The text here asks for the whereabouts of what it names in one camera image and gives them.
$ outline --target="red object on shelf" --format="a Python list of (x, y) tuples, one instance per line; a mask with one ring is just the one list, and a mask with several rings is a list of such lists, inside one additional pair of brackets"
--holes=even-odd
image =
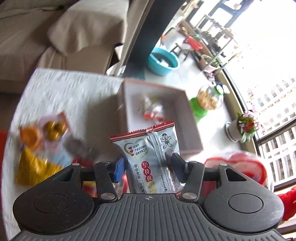
[(187, 44), (189, 44), (195, 51), (202, 49), (202, 45), (193, 37), (188, 36), (186, 38)]

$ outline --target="metal screw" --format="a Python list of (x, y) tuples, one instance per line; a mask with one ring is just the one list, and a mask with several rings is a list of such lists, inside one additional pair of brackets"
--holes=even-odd
[(195, 193), (192, 192), (186, 192), (182, 195), (183, 198), (188, 199), (188, 200), (192, 200), (192, 199), (196, 199), (197, 196)]
[(101, 195), (101, 198), (102, 199), (105, 199), (105, 200), (112, 200), (115, 198), (115, 195), (113, 193), (110, 193), (110, 192), (105, 192)]

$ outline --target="silver snack bag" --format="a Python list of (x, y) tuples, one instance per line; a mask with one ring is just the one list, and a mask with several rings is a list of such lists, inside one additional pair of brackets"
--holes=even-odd
[(179, 145), (173, 121), (145, 130), (111, 136), (120, 147), (128, 165), (126, 176), (131, 193), (177, 193), (182, 186), (171, 165)]

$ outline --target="blue basin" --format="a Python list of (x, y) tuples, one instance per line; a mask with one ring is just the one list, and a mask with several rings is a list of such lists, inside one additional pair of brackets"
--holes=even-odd
[[(169, 60), (172, 67), (163, 66), (160, 64), (160, 61), (155, 58), (152, 53), (158, 53), (165, 57), (165, 59)], [(172, 72), (173, 70), (176, 70), (180, 67), (180, 61), (178, 60), (177, 56), (174, 53), (171, 53), (165, 49), (155, 47), (150, 54), (147, 65), (148, 68), (155, 74), (165, 76), (168, 73)]]

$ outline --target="potted plant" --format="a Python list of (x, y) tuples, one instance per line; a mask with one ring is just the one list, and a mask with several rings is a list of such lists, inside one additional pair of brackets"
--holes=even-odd
[(236, 120), (225, 125), (226, 134), (231, 141), (249, 142), (255, 131), (261, 130), (262, 133), (265, 133), (263, 125), (258, 122), (255, 110), (248, 110), (242, 115), (237, 113), (237, 115)]
[(202, 37), (199, 34), (192, 34), (191, 37), (193, 37), (197, 41), (200, 41), (202, 39)]
[[(202, 54), (201, 55), (201, 59), (200, 59), (200, 65), (205, 68), (207, 66), (207, 64), (209, 62), (211, 62), (212, 60), (212, 57), (206, 55), (206, 54)], [(213, 63), (211, 63), (211, 65), (209, 65), (205, 70), (208, 72), (208, 73), (211, 73), (213, 72), (214, 70), (218, 69), (219, 68), (219, 65), (222, 64), (220, 59), (217, 58), (215, 59), (215, 61)]]

